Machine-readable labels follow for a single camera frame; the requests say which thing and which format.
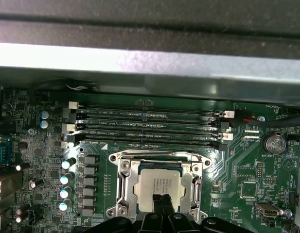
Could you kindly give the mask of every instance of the cpu socket lever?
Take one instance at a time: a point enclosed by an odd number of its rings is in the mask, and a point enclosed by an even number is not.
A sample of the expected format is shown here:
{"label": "cpu socket lever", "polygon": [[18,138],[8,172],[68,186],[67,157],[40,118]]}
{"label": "cpu socket lever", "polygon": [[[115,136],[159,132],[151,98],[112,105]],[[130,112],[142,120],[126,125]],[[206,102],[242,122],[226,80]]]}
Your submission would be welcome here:
{"label": "cpu socket lever", "polygon": [[125,150],[109,156],[117,165],[117,196],[106,216],[135,221],[139,213],[153,212],[152,195],[170,195],[172,208],[200,223],[208,215],[201,210],[203,169],[209,158],[197,153]]}

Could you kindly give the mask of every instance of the small component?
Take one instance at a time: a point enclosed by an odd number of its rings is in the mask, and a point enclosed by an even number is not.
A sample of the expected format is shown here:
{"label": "small component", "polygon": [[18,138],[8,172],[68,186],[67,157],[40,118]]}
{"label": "small component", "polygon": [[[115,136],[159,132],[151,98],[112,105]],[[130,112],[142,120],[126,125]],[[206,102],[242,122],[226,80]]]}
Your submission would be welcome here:
{"label": "small component", "polygon": [[241,198],[256,198],[257,197],[257,183],[243,182],[241,186]]}
{"label": "small component", "polygon": [[59,210],[61,211],[66,211],[70,206],[71,206],[72,202],[70,199],[65,198],[62,203],[60,203],[59,205]]}
{"label": "small component", "polygon": [[262,178],[262,174],[263,174],[263,163],[261,162],[257,162],[257,178],[260,179]]}
{"label": "small component", "polygon": [[226,141],[232,141],[233,140],[233,134],[232,133],[223,133],[222,139]]}
{"label": "small component", "polygon": [[41,112],[41,118],[43,120],[50,119],[50,118],[52,118],[52,114],[49,114],[47,111],[43,111],[43,112]]}
{"label": "small component", "polygon": [[224,118],[234,118],[235,117],[235,112],[234,111],[224,111]]}
{"label": "small component", "polygon": [[60,191],[60,197],[63,199],[68,198],[68,196],[71,194],[72,194],[72,188],[70,188],[69,186],[65,187]]}
{"label": "small component", "polygon": [[271,217],[262,217],[263,222],[266,224],[268,227],[275,227],[275,219]]}
{"label": "small component", "polygon": [[86,156],[85,157],[85,164],[96,164],[96,156]]}
{"label": "small component", "polygon": [[35,189],[36,187],[38,187],[39,185],[43,184],[44,183],[44,180],[43,179],[37,179],[37,180],[30,180],[29,184],[30,184],[30,187],[32,189]]}
{"label": "small component", "polygon": [[269,133],[261,141],[262,149],[271,155],[280,155],[286,151],[287,142],[283,135]]}
{"label": "small component", "polygon": [[54,171],[54,170],[51,171],[51,178],[58,179],[58,176],[59,176],[58,171]]}
{"label": "small component", "polygon": [[42,150],[41,149],[34,150],[34,155],[35,156],[42,156]]}
{"label": "small component", "polygon": [[279,213],[277,208],[265,202],[257,202],[255,203],[257,210],[264,217],[276,217]]}
{"label": "small component", "polygon": [[27,149],[27,148],[28,148],[28,143],[26,142],[19,143],[19,149]]}
{"label": "small component", "polygon": [[96,173],[96,167],[94,167],[94,166],[86,166],[85,168],[84,168],[84,174],[85,175],[95,175],[95,173]]}
{"label": "small component", "polygon": [[292,213],[292,211],[291,210],[285,210],[284,211],[284,215],[286,216],[286,217],[292,217],[292,215],[293,215],[293,213]]}
{"label": "small component", "polygon": [[83,190],[83,195],[84,196],[94,197],[94,194],[95,194],[94,188],[87,188],[87,187],[85,187],[84,190]]}
{"label": "small component", "polygon": [[76,163],[76,159],[74,157],[68,158],[61,163],[63,169],[69,169]]}
{"label": "small component", "polygon": [[75,131],[77,131],[75,124],[62,124],[61,133],[67,134],[67,133],[74,133]]}
{"label": "small component", "polygon": [[49,121],[49,120],[43,120],[43,121],[40,122],[39,125],[42,129],[48,129],[52,126],[52,122]]}
{"label": "small component", "polygon": [[25,169],[28,169],[28,168],[30,168],[30,163],[28,163],[28,162],[26,162],[26,163],[22,163],[22,164],[19,164],[19,165],[17,165],[16,166],[16,170],[17,171],[23,171],[23,170],[25,170]]}
{"label": "small component", "polygon": [[67,184],[69,183],[73,178],[74,178],[75,174],[72,172],[67,172],[66,174],[64,174],[64,176],[62,176],[60,178],[60,182],[62,184]]}
{"label": "small component", "polygon": [[275,178],[264,178],[263,183],[265,183],[265,184],[275,184],[276,179]]}
{"label": "small component", "polygon": [[91,198],[84,198],[83,199],[83,206],[93,206],[94,199]]}
{"label": "small component", "polygon": [[10,135],[17,132],[17,124],[15,122],[0,123],[0,135]]}
{"label": "small component", "polygon": [[30,208],[31,208],[31,204],[30,203],[26,203],[23,206],[21,206],[18,209],[16,209],[16,214],[18,216],[20,216],[20,215],[22,215],[23,213],[25,213]]}
{"label": "small component", "polygon": [[61,147],[61,149],[67,149],[68,148],[68,143],[67,142],[61,142],[60,147]]}
{"label": "small component", "polygon": [[28,135],[33,136],[36,134],[36,129],[30,128],[28,129]]}
{"label": "small component", "polygon": [[79,103],[74,101],[69,101],[69,109],[78,109]]}
{"label": "small component", "polygon": [[84,185],[94,185],[95,184],[95,179],[94,178],[84,178]]}
{"label": "small component", "polygon": [[60,147],[60,146],[61,146],[61,142],[60,142],[60,141],[54,142],[54,146],[55,146],[55,147]]}
{"label": "small component", "polygon": [[21,223],[23,220],[27,219],[29,216],[29,212],[26,211],[22,215],[16,217],[16,223]]}
{"label": "small component", "polygon": [[93,209],[84,208],[83,212],[82,212],[82,215],[84,217],[92,217],[93,216]]}
{"label": "small component", "polygon": [[289,204],[292,206],[299,206],[300,195],[295,192],[289,192]]}

